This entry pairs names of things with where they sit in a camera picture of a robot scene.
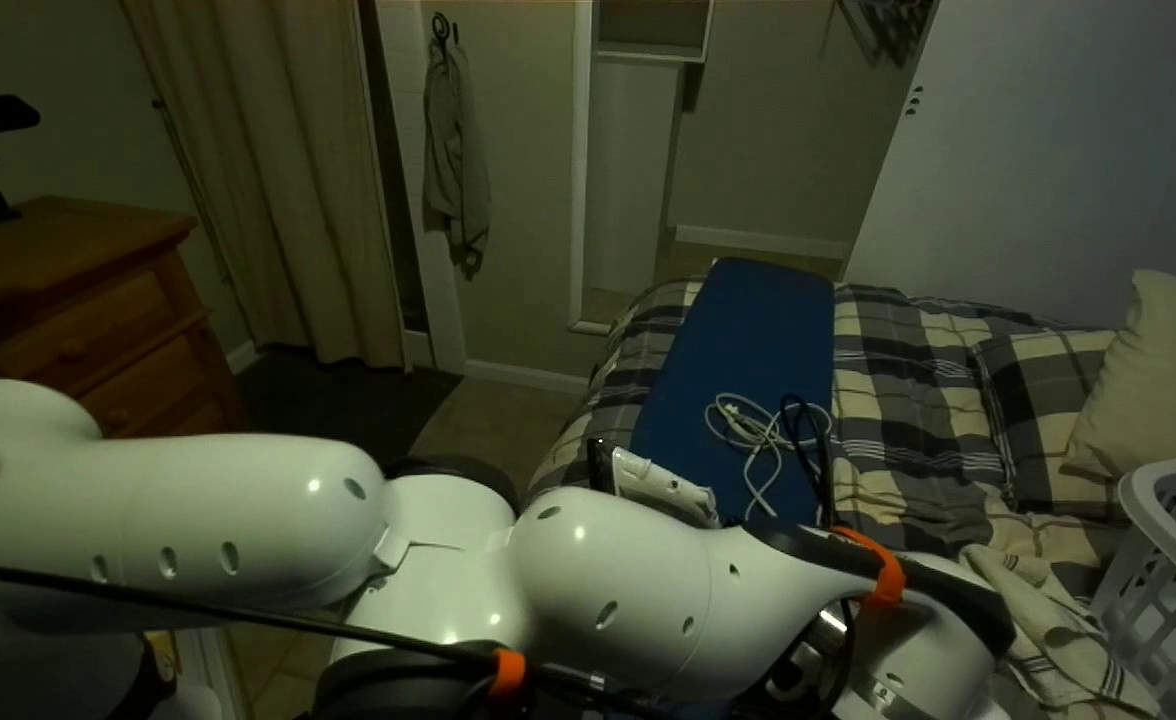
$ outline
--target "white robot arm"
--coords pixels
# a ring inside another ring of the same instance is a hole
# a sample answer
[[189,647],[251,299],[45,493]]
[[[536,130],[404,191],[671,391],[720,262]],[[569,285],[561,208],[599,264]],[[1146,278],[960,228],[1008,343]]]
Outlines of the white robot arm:
[[[0,381],[0,568],[265,611],[357,598],[357,630],[504,645],[664,703],[724,703],[750,687],[787,703],[816,676],[833,680],[838,654],[823,630],[843,630],[833,607],[872,587],[868,560],[823,531],[692,530],[583,490],[556,490],[512,517],[464,475],[388,484],[358,450],[332,441],[98,441],[69,398]],[[928,568],[911,575],[974,611],[908,587],[900,619],[911,630],[843,658],[857,676],[843,676],[834,708],[849,715],[891,703],[963,715],[992,654],[1008,645],[986,593]],[[970,619],[983,611],[995,630],[986,645],[974,635],[983,619]],[[109,645],[128,634],[189,623],[208,617],[0,585],[0,674],[71,647],[91,658],[94,645],[109,661]],[[393,674],[394,685],[368,674],[371,658],[394,647],[332,645],[314,715],[421,708],[404,674]]]

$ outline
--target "black cable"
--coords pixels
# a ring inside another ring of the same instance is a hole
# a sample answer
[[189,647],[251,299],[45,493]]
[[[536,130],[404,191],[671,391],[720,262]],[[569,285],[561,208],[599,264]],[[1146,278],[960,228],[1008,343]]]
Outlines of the black cable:
[[306,623],[306,619],[265,617],[265,611],[243,611],[243,607],[216,607],[216,604],[201,604],[201,600],[182,600],[182,598],[158,598],[158,593],[144,593],[144,587],[124,587],[124,585],[91,585],[91,582],[27,572],[27,568],[0,568],[0,585],[27,585],[27,587],[48,587],[48,593],[98,598],[98,600],[115,600],[115,604],[146,604],[146,607],[169,607],[169,611],[266,623],[266,630],[288,630],[288,634],[306,634],[306,635],[349,635],[349,642],[393,645],[393,647],[444,658],[444,661],[461,661],[461,666],[497,666],[492,654],[469,647],[469,645],[429,645],[415,635],[394,635],[394,634],[357,630],[357,623]]
[[[808,453],[804,441],[800,441],[800,420],[808,426],[816,450]],[[828,530],[834,520],[834,502],[833,502],[833,468],[828,468],[828,429],[819,420],[819,411],[787,391],[779,398],[779,426],[784,426],[784,437],[790,441],[790,453],[796,453],[796,465],[808,468],[808,480],[811,480],[811,498],[816,498],[816,525]]]
[[[357,623],[306,623],[306,619],[265,617],[265,611],[246,611],[246,607],[216,607],[216,604],[164,598],[164,593],[144,593],[144,587],[124,587],[124,585],[91,585],[91,582],[27,572],[27,568],[0,568],[0,585],[98,598],[98,600],[115,600],[115,604],[146,604],[146,607],[211,617],[211,619],[241,619],[241,623],[265,623],[265,630],[288,630],[288,634],[306,634],[306,635],[344,635],[344,642],[388,645],[388,647],[404,647],[404,654],[456,661],[456,666],[469,666],[469,668],[497,668],[497,654],[474,647],[474,645],[430,645],[430,642],[380,634],[380,630],[357,630]],[[657,714],[657,703],[645,694],[620,687],[620,685],[611,685],[611,680],[603,680],[596,674],[578,674],[578,668],[569,668],[569,666],[529,666],[529,676],[536,685],[547,685],[547,687],[592,697],[603,708],[624,708],[624,714],[634,714],[634,715],[664,715],[664,714]]]
[[474,703],[484,703],[484,694],[492,687],[497,676],[474,680],[464,697],[461,697],[461,715],[471,715]]

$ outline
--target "dresser drawer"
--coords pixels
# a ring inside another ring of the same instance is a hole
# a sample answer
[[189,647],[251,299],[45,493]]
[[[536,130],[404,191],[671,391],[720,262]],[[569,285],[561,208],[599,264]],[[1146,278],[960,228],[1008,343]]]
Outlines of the dresser drawer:
[[182,333],[128,371],[105,381],[94,391],[80,398],[80,405],[109,433],[134,433],[182,420],[191,418],[189,410],[208,411],[203,398],[211,398],[203,348],[197,333]]
[[0,339],[0,371],[84,391],[119,363],[124,351],[154,339],[180,321],[182,310],[175,310],[164,278],[146,264],[37,313],[27,330]]

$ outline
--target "floor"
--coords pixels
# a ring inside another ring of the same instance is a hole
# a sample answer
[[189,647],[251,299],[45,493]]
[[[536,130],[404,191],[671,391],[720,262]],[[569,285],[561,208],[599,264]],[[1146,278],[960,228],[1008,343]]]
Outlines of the floor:
[[[365,445],[371,455],[471,455],[523,484],[574,411],[574,398],[456,381],[441,371],[314,370],[266,357],[241,376],[265,429]],[[323,635],[237,623],[229,634],[251,720],[297,720],[310,708],[329,661]]]
[[[712,247],[712,244],[660,244],[657,257],[657,285],[698,279],[717,257],[748,257],[762,264],[804,270],[828,279],[838,279],[843,262],[823,257],[777,257],[777,254],[741,254],[741,247]],[[583,321],[611,324],[634,291],[607,291],[583,288]]]

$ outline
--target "checkered blanket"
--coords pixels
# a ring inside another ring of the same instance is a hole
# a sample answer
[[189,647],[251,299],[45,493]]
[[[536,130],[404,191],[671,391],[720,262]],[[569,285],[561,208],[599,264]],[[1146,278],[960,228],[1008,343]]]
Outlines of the checkered blanket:
[[[660,285],[607,338],[583,411],[547,450],[533,498],[587,484],[587,441],[633,441],[634,418],[698,285]],[[891,288],[834,288],[833,493],[843,525],[916,554],[963,546],[1042,556],[1069,587],[1089,587],[1117,531],[1010,512],[992,441],[974,343],[1041,330],[986,305],[908,299]]]

